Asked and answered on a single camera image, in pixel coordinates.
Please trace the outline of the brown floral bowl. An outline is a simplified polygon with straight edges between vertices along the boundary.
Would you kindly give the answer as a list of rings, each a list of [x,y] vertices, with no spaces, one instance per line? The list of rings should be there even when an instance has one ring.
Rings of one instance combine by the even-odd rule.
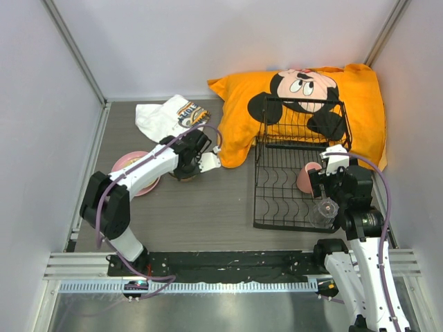
[[[197,175],[192,175],[192,176],[188,176],[188,177],[185,177],[185,178],[179,178],[173,172],[169,172],[168,174],[172,178],[174,178],[175,180],[177,180],[179,182],[188,182],[188,181],[191,181],[192,179],[194,179],[197,176]]]

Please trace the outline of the clear glass cup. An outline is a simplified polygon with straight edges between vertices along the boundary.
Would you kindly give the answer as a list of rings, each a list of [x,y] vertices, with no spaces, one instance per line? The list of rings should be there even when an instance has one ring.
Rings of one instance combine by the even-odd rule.
[[[315,228],[332,229],[338,209],[338,204],[331,198],[322,199],[309,212],[308,221]]]

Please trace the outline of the pink mug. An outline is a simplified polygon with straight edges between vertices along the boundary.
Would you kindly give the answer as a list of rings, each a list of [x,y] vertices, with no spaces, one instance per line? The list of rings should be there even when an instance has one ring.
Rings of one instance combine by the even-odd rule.
[[[299,172],[297,180],[296,180],[296,185],[297,188],[305,193],[305,194],[312,194],[312,186],[311,186],[311,182],[309,179],[309,174],[308,171],[310,170],[321,170],[323,167],[316,163],[316,162],[309,162],[307,163]]]

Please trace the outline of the pink plate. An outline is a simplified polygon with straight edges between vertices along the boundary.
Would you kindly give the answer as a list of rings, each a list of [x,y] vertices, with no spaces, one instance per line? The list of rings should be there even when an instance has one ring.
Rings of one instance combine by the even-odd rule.
[[[128,158],[133,158],[133,157],[137,157],[140,156],[141,158],[144,157],[145,155],[147,155],[148,152],[147,151],[133,151],[133,152],[129,152],[128,154],[125,154],[124,156],[121,156],[113,165],[113,167],[111,168],[111,172],[117,172],[118,170],[122,169],[121,168],[121,164],[124,160],[127,160]],[[141,191],[139,191],[135,197],[137,196],[142,196],[145,195],[149,192],[151,192],[158,184],[160,181],[160,177],[158,177],[157,179],[155,179],[154,181],[152,181],[148,186],[144,187]]]

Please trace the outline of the cream floral plate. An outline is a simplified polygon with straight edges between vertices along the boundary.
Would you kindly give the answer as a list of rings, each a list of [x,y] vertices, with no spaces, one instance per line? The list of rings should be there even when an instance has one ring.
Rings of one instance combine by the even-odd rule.
[[[132,164],[134,164],[136,161],[138,161],[141,157],[137,156],[137,157],[133,157],[133,158],[128,158],[127,160],[124,160],[121,164],[121,168],[126,168]]]

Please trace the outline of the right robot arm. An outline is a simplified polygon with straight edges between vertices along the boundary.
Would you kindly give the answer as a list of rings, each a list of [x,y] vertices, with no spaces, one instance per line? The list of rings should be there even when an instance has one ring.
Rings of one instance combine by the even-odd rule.
[[[335,172],[309,171],[314,196],[324,192],[338,205],[334,225],[346,240],[321,239],[312,263],[329,273],[350,320],[349,331],[411,331],[401,307],[382,235],[385,220],[372,206],[372,175],[358,165]]]

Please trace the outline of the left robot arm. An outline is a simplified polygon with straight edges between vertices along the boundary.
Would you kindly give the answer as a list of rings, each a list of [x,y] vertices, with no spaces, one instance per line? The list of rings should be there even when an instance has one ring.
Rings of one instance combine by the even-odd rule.
[[[184,181],[220,167],[219,146],[206,151],[211,143],[199,129],[167,136],[135,163],[110,174],[96,172],[89,179],[80,217],[95,229],[98,244],[110,243],[129,274],[142,275],[149,263],[147,248],[129,227],[132,199],[164,174]]]

